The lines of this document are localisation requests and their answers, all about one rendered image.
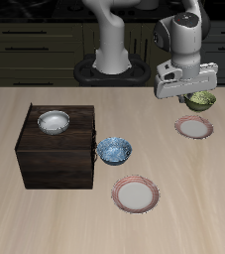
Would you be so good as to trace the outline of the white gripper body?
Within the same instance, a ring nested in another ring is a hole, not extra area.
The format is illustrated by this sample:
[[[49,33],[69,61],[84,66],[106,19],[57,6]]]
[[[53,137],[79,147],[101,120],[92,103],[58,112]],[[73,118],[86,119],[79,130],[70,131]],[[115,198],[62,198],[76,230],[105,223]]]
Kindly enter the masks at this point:
[[[155,96],[162,99],[214,89],[217,86],[217,72],[216,63],[203,63],[190,68],[174,67],[171,62],[161,63],[154,82]]]

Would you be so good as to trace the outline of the green bowl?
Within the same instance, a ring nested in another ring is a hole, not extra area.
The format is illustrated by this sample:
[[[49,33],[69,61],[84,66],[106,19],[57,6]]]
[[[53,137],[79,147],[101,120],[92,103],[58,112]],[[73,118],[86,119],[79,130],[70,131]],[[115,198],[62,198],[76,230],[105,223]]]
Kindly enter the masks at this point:
[[[184,101],[190,110],[201,112],[209,109],[216,102],[216,97],[209,91],[199,91],[186,94]]]

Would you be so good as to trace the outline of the red rimmed white plate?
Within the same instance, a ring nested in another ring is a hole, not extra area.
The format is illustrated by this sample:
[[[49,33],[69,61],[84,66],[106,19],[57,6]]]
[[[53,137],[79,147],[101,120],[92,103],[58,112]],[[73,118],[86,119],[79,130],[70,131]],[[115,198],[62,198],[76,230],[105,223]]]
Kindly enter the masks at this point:
[[[114,204],[132,214],[149,212],[157,206],[160,196],[159,188],[142,176],[127,176],[117,181],[111,191]]]
[[[206,139],[214,132],[213,125],[205,118],[197,115],[186,115],[174,123],[175,130],[189,139]]]

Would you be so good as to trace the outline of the blue patterned bowl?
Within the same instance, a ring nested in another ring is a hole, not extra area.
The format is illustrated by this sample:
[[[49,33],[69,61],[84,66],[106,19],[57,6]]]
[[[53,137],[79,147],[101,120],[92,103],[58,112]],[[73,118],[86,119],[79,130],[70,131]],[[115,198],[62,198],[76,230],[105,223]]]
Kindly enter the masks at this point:
[[[109,137],[98,143],[96,152],[105,164],[119,166],[131,156],[132,146],[123,138]]]

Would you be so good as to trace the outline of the white bowl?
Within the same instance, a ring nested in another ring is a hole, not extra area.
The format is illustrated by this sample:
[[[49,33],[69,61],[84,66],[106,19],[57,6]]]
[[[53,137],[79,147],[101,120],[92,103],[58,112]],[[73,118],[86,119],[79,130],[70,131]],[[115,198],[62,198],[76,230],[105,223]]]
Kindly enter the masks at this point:
[[[63,133],[69,126],[69,116],[59,110],[52,110],[42,114],[38,118],[38,126],[42,132],[48,135]]]

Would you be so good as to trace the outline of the dark wooden cabinet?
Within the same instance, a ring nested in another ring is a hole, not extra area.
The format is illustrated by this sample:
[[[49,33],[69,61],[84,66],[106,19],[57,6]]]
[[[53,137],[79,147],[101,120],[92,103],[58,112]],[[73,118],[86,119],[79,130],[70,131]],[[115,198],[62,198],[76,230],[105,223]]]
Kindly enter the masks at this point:
[[[59,135],[47,135],[38,118],[60,110],[70,118]],[[24,186],[28,190],[90,190],[96,149],[92,105],[34,105],[29,107],[15,146]]]

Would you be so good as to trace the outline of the dark kitchen cupboards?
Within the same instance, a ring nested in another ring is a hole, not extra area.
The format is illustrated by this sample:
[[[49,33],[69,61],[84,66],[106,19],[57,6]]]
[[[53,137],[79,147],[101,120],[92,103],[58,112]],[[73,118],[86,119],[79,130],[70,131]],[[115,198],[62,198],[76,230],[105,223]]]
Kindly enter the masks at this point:
[[[0,23],[0,86],[77,86],[74,66],[99,48],[96,23]],[[202,60],[225,85],[225,23],[215,23]]]

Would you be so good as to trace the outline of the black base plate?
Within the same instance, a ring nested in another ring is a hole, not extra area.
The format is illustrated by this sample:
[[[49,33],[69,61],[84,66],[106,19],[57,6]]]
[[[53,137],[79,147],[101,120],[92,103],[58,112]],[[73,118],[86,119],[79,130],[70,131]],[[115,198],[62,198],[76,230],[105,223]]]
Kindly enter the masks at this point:
[[[105,74],[92,65],[96,60],[95,54],[87,54],[74,67],[74,78],[83,87],[143,87],[151,77],[150,67],[137,54],[129,54],[132,65],[119,74]]]

